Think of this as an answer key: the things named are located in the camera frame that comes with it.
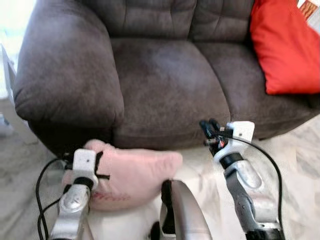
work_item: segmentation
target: white floor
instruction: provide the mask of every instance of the white floor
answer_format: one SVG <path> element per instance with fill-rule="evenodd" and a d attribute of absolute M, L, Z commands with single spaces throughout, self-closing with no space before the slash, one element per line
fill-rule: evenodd
<path fill-rule="evenodd" d="M 20 137 L 1 137 L 0 128 L 0 239 L 38 239 L 35 183 L 52 156 L 41 143 L 25 145 Z M 278 163 L 284 181 L 283 224 L 289 240 L 318 239 L 320 235 L 320 116 L 282 136 L 257 142 Z M 227 191 L 223 170 L 212 163 L 206 147 L 181 150 L 183 167 L 176 175 L 195 195 L 215 240 L 245 240 Z M 253 149 L 245 156 L 277 192 L 277 178 L 268 160 Z M 61 194 L 61 170 L 51 170 L 43 181 L 44 205 Z M 95 240 L 147 239 L 158 220 L 159 198 L 140 208 L 105 213 L 92 211 L 89 224 Z M 49 227 L 57 214 L 47 214 Z"/>

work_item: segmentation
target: pink cushion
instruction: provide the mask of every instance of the pink cushion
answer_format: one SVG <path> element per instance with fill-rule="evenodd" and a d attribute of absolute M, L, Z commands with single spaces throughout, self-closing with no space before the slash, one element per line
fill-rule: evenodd
<path fill-rule="evenodd" d="M 110 180 L 99 179 L 92 191 L 90 207 L 96 210 L 128 209 L 151 201 L 182 165 L 182 155 L 174 151 L 118 149 L 100 140 L 91 140 L 84 148 L 103 152 L 97 174 L 110 175 Z M 71 173 L 66 172 L 65 184 L 70 184 Z"/>

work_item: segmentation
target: black cable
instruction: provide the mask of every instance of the black cable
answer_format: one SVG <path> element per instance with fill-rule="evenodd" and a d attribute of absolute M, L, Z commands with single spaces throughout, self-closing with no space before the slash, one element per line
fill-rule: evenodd
<path fill-rule="evenodd" d="M 35 186 L 35 198 L 36 198 L 36 202 L 38 204 L 38 208 L 39 208 L 39 212 L 40 214 L 43 212 L 43 209 L 42 209 L 42 204 L 41 204 L 41 200 L 40 200 L 40 196 L 39 196 L 39 188 L 40 188 L 40 181 L 45 173 L 45 171 L 47 170 L 47 168 L 53 164 L 54 162 L 60 160 L 59 158 L 54 158 L 52 159 L 50 162 L 48 162 L 44 168 L 42 169 L 39 177 L 38 177 L 38 180 L 36 181 L 36 186 Z M 45 216 L 42 214 L 41 216 L 41 219 L 42 219 L 42 224 L 43 224 L 43 229 L 44 229 L 44 234 L 45 234 L 45 239 L 48 239 L 49 237 L 49 233 L 48 233 L 48 227 L 47 227 L 47 222 L 46 222 L 46 218 Z M 42 235 L 42 230 L 41 230 L 41 225 L 39 224 L 38 225 L 38 234 L 39 234 L 39 238 L 40 240 L 44 240 L 44 237 Z"/>
<path fill-rule="evenodd" d="M 48 206 L 46 206 L 46 207 L 43 209 L 43 211 L 40 212 L 40 214 L 39 214 L 39 216 L 38 216 L 38 221 L 37 221 L 38 230 L 39 230 L 39 229 L 41 230 L 41 220 L 42 220 L 43 218 L 46 219 L 46 218 L 45 218 L 45 212 L 46 212 L 49 208 L 51 208 L 53 205 L 57 204 L 59 201 L 60 201 L 60 198 L 57 199 L 57 200 L 55 200 L 54 202 L 50 203 Z"/>
<path fill-rule="evenodd" d="M 279 224 L 281 227 L 281 230 L 283 231 L 283 237 L 284 237 L 284 228 L 283 228 L 283 224 L 282 224 L 282 194 L 283 194 L 283 186 L 282 186 L 282 177 L 281 177 L 281 172 L 280 169 L 278 167 L 278 165 L 276 164 L 275 160 L 273 160 L 273 158 L 265 151 L 263 150 L 261 147 L 259 147 L 258 145 L 255 145 L 254 143 L 251 143 L 249 141 L 246 141 L 242 138 L 238 138 L 238 137 L 234 137 L 234 136 L 229 136 L 228 134 L 223 134 L 223 133 L 215 133 L 217 136 L 221 136 L 224 138 L 228 138 L 228 139 L 233 139 L 239 142 L 243 142 L 246 143 L 248 145 L 250 145 L 251 147 L 259 150 L 261 153 L 263 153 L 272 163 L 277 176 L 278 176 L 278 181 L 279 181 L 279 199 L 278 199 L 278 218 L 279 218 Z"/>

